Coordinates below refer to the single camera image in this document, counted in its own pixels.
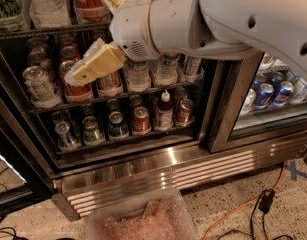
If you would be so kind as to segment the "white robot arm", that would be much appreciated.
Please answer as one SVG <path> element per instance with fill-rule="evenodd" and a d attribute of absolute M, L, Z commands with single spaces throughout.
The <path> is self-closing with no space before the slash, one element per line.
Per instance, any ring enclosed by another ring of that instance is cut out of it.
<path fill-rule="evenodd" d="M 112 12 L 112 42 L 95 41 L 66 73 L 68 84 L 91 83 L 127 59 L 182 53 L 242 60 L 258 51 L 307 81 L 307 0 L 126 0 Z"/>

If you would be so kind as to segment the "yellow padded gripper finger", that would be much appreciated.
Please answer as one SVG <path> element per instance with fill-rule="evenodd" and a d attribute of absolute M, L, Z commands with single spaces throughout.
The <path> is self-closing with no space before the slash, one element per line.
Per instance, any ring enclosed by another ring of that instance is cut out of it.
<path fill-rule="evenodd" d="M 84 86 L 118 71 L 125 61 L 126 56 L 119 47 L 99 38 L 65 74 L 64 80 L 71 86 Z"/>
<path fill-rule="evenodd" d="M 100 0 L 112 15 L 130 14 L 133 10 L 130 0 Z"/>

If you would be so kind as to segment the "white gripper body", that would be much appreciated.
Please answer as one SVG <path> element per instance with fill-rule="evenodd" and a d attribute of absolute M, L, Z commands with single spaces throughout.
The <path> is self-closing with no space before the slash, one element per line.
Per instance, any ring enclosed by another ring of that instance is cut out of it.
<path fill-rule="evenodd" d="M 155 60 L 160 53 L 150 32 L 150 9 L 153 0 L 126 0 L 110 24 L 115 44 L 133 61 Z"/>

